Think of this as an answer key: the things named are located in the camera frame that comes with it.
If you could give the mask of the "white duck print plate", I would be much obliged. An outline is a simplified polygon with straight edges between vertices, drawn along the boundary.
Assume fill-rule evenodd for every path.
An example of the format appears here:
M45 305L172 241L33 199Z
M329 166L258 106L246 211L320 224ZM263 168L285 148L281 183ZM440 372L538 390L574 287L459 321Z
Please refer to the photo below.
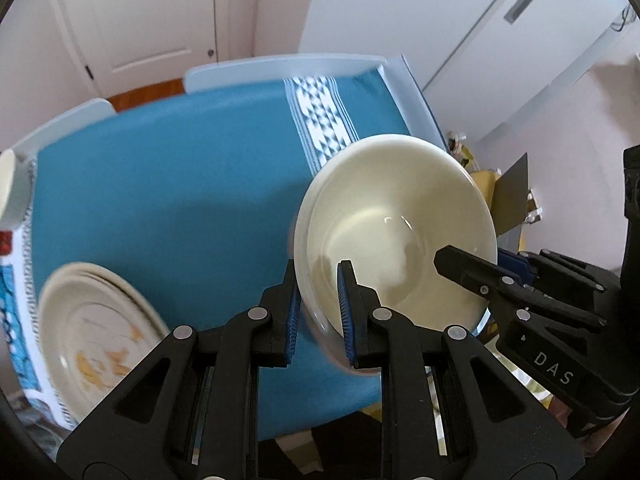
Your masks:
M73 424L83 420L169 333L146 299L97 264L56 269L38 299L39 347Z

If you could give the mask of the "cream yellow bowl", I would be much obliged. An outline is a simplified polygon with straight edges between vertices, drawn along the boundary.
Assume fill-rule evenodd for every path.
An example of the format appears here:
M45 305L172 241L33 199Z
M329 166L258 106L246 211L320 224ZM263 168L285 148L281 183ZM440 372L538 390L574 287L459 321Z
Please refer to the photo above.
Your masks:
M487 302L440 276L436 252L452 245L489 262L498 256L489 207L468 172L430 142L403 134L359 140L312 179L296 218L293 260L304 315L328 359L345 356L337 266L419 326L451 324L478 334Z

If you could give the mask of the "white ceramic bowl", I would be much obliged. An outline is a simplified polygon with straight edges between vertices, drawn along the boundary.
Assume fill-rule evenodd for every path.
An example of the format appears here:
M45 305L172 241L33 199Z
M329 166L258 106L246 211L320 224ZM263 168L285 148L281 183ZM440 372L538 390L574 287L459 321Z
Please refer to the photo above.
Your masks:
M15 231L23 223L32 202L32 168L13 150L0 156L0 228Z

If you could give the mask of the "teal blue tablecloth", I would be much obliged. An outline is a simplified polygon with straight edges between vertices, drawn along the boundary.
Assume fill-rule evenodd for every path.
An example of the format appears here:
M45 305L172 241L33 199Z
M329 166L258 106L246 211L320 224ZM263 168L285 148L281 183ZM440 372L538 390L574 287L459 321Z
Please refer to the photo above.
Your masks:
M29 165L32 209L1 246L1 322L30 404L73 429L39 348L37 299L60 266L104 266L170 327L222 325L283 278L288 234L318 169L311 141L338 151L407 132L371 70L184 94L41 150Z

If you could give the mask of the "white wardrobe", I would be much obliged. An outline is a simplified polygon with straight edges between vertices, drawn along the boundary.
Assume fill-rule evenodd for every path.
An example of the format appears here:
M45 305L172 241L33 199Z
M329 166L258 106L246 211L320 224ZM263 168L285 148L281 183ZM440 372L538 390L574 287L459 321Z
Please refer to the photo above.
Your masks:
M478 140L580 58L627 0L311 0L303 52L402 55L438 124Z

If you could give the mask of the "white door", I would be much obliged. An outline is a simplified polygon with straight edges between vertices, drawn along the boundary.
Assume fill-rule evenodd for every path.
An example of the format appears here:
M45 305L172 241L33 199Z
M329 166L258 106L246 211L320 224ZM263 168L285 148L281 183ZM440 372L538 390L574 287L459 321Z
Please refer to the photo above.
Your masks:
M58 0L90 84L104 98L252 54L257 0Z

